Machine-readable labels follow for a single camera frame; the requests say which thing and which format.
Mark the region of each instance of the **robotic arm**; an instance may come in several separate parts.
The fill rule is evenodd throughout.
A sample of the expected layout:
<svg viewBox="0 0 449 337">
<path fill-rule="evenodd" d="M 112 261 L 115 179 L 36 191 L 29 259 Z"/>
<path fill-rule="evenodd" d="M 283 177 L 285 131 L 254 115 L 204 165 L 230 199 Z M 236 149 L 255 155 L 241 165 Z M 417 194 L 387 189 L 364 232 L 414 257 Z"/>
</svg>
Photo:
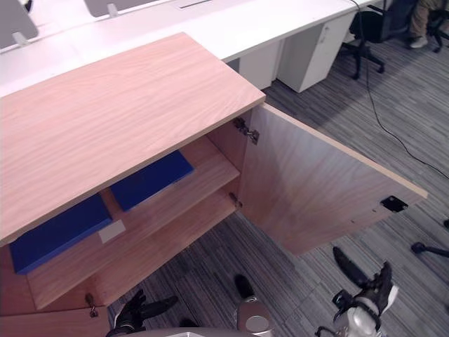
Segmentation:
<svg viewBox="0 0 449 337">
<path fill-rule="evenodd" d="M 333 253 L 340 269 L 361 292 L 352 296 L 341 290 L 333 299 L 339 309 L 334 316 L 336 330 L 320 326 L 315 335 L 320 337 L 326 331 L 337 337 L 382 336 L 380 316 L 393 304 L 398 293 L 398 287 L 391 281 L 390 264 L 385 262 L 380 273 L 369 279 L 341 249 L 334 247 Z"/>
<path fill-rule="evenodd" d="M 321 337 L 326 332 L 334 337 L 381 337 L 380 316 L 394 302 L 398 293 L 398 288 L 391 281 L 390 264 L 386 262 L 380 273 L 369 279 L 341 249 L 334 247 L 333 253 L 340 269 L 361 288 L 361 292 L 352 296 L 341 290 L 333 299 L 338 308 L 334 316 L 335 331 L 320 326 L 315 335 Z M 246 277 L 237 275 L 234 281 L 242 297 L 236 312 L 238 331 L 199 327 L 145 331 L 143 321 L 171 308 L 177 302 L 177 297 L 146 304 L 143 291 L 140 290 L 125 304 L 115 319 L 114 329 L 107 337 L 129 333 L 135 337 L 272 337 L 274 324 L 267 307 L 257 299 Z"/>
</svg>

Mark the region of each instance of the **trousers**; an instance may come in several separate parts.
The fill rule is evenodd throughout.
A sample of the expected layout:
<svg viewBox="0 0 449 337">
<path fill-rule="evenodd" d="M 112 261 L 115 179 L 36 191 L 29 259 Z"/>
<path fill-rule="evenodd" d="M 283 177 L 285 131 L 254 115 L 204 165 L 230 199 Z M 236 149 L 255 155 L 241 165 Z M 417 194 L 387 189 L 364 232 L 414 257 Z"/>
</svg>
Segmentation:
<svg viewBox="0 0 449 337">
<path fill-rule="evenodd" d="M 427 22 L 431 11 L 442 9 L 443 0 L 419 0 L 410 21 L 412 37 L 424 37 L 427 32 Z"/>
</svg>

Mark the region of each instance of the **door hinge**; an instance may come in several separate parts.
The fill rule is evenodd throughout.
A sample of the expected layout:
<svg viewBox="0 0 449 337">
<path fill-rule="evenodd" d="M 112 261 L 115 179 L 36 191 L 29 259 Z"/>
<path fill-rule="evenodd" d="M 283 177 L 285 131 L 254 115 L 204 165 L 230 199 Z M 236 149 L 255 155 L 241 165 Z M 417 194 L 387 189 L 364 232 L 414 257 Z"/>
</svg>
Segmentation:
<svg viewBox="0 0 449 337">
<path fill-rule="evenodd" d="M 393 213 L 399 213 L 408 208 L 408 205 L 404 201 L 396 198 L 394 195 L 391 195 L 388 198 L 383 199 L 380 202 L 380 204 L 386 209 L 392 211 Z"/>
<path fill-rule="evenodd" d="M 245 136 L 248 136 L 254 145 L 257 145 L 257 142 L 259 141 L 259 131 L 252 130 L 246 126 L 245 119 L 241 117 L 237 117 L 234 120 L 234 126 Z"/>
<path fill-rule="evenodd" d="M 237 198 L 237 196 L 234 193 L 229 193 L 229 197 L 236 204 L 236 207 L 239 207 L 240 209 L 243 207 L 243 204 L 241 203 L 239 198 Z"/>
</svg>

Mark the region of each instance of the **person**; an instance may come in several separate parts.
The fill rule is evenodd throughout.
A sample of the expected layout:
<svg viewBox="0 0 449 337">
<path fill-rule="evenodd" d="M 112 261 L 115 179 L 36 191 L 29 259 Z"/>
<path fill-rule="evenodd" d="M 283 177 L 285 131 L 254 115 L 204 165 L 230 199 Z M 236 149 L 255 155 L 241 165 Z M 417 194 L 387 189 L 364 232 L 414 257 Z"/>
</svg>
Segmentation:
<svg viewBox="0 0 449 337">
<path fill-rule="evenodd" d="M 410 21 L 410 34 L 412 49 L 422 48 L 427 45 L 427 22 L 431 11 L 445 8 L 449 11 L 449 1 L 446 0 L 418 0 Z M 449 29 L 448 23 L 443 25 L 443 30 Z"/>
</svg>

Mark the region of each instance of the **cabinet hinge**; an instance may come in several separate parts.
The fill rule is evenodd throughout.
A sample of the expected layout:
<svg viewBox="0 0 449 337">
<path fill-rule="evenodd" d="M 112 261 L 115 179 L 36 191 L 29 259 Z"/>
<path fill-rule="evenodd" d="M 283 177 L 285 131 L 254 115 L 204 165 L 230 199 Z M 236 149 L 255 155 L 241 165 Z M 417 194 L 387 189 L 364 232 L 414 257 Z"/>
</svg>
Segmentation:
<svg viewBox="0 0 449 337">
<path fill-rule="evenodd" d="M 95 301 L 93 300 L 93 296 L 91 293 L 87 293 L 86 297 L 84 297 L 84 300 L 87 302 L 89 307 L 91 307 L 91 311 L 89 312 L 89 315 L 91 318 L 98 317 L 98 311 L 95 306 Z"/>
<path fill-rule="evenodd" d="M 253 144 L 257 145 L 257 142 L 259 141 L 259 131 L 257 130 L 252 130 L 250 131 L 250 129 L 246 126 L 246 122 L 245 119 L 241 118 L 241 117 L 237 117 L 234 120 L 234 126 L 245 136 L 248 136 L 251 141 L 253 142 Z"/>
<path fill-rule="evenodd" d="M 239 198 L 237 198 L 237 196 L 234 193 L 229 193 L 229 197 L 236 204 L 236 207 L 239 207 L 240 209 L 243 207 L 243 204 L 241 203 Z"/>
<path fill-rule="evenodd" d="M 408 208 L 408 205 L 404 201 L 396 198 L 394 195 L 391 195 L 388 198 L 383 199 L 380 202 L 380 204 L 386 209 L 392 211 L 393 213 L 398 213 Z"/>
</svg>

